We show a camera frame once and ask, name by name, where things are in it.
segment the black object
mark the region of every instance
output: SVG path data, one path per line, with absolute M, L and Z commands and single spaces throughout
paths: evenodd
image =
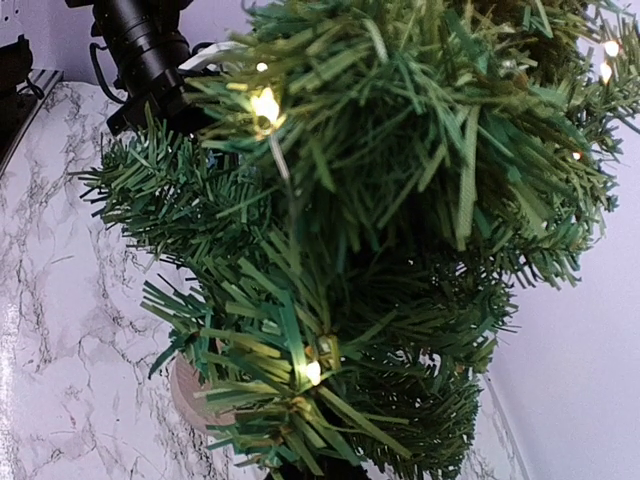
M 29 40 L 20 35 L 15 43 L 0 48 L 0 137 L 10 136 L 19 126 L 18 85 L 29 78 L 33 54 Z
M 371 480 L 362 467 L 354 467 L 346 460 L 331 457 L 321 457 L 318 463 L 325 473 L 324 477 L 316 477 L 309 471 L 300 471 L 291 464 L 285 464 L 278 469 L 284 480 Z M 271 474 L 265 480 L 274 480 Z
M 90 46 L 98 83 L 112 100 L 122 104 L 107 120 L 114 135 L 128 127 L 146 126 L 145 108 L 166 120 L 169 128 L 192 133 L 207 125 L 208 116 L 185 98 L 186 85 L 178 66 L 190 57 L 189 44 L 178 31 L 180 11 L 192 0 L 65 0 L 70 8 L 93 6 L 94 37 L 106 47 Z M 108 49 L 118 68 L 116 88 L 128 93 L 116 97 L 106 85 L 97 59 Z
M 62 73 L 58 71 L 31 70 L 23 84 L 18 85 L 16 95 L 11 94 L 15 101 L 9 102 L 9 96 L 6 96 L 0 102 L 4 105 L 0 106 L 0 117 L 6 119 L 6 121 L 0 120 L 3 125 L 3 128 L 0 129 L 0 177 L 2 177 L 7 164 L 38 110 L 44 105 L 47 94 L 61 79 Z M 0 78 L 0 81 L 6 86 L 5 77 Z M 11 116 L 8 115 L 9 109 L 5 108 L 8 104 L 11 105 Z

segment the string light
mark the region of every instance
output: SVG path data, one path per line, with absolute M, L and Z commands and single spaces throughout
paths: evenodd
M 318 362 L 311 362 L 307 365 L 306 374 L 313 386 L 320 385 L 322 368 Z
M 260 95 L 254 95 L 251 97 L 251 108 L 258 117 L 265 117 L 271 125 L 275 125 L 280 116 L 280 105 L 276 102 L 273 95 L 273 90 L 267 87 Z
M 604 51 L 610 57 L 617 57 L 618 53 L 620 53 L 620 45 L 615 40 L 609 40 L 608 42 L 604 42 Z
M 613 69 L 607 62 L 604 62 L 600 64 L 600 74 L 602 75 L 602 81 L 606 85 L 613 76 Z

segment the gray marble veining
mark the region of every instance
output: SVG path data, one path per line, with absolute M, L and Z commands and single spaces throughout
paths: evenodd
M 166 369 L 147 379 L 168 328 L 139 307 L 142 285 L 183 279 L 105 230 L 69 175 L 98 164 L 113 109 L 58 85 L 0 178 L 0 480 L 262 478 L 206 449 Z M 525 480 L 488 392 L 463 478 Z

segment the white wall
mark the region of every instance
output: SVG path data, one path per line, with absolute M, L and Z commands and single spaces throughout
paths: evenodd
M 582 283 L 520 293 L 491 366 L 532 480 L 640 478 L 640 138 L 621 132 L 620 207 Z

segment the black camera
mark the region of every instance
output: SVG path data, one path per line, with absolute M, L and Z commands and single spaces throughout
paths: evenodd
M 166 120 L 169 128 L 192 133 L 209 119 L 186 99 L 178 67 L 190 57 L 189 43 L 178 30 L 180 11 L 192 0 L 65 0 L 70 8 L 93 7 L 93 37 L 106 47 L 90 45 L 91 61 L 104 93 L 122 106 L 107 120 L 114 135 L 128 127 L 146 125 L 145 108 Z M 126 100 L 111 92 L 97 58 L 108 49 L 118 69 L 114 82 Z

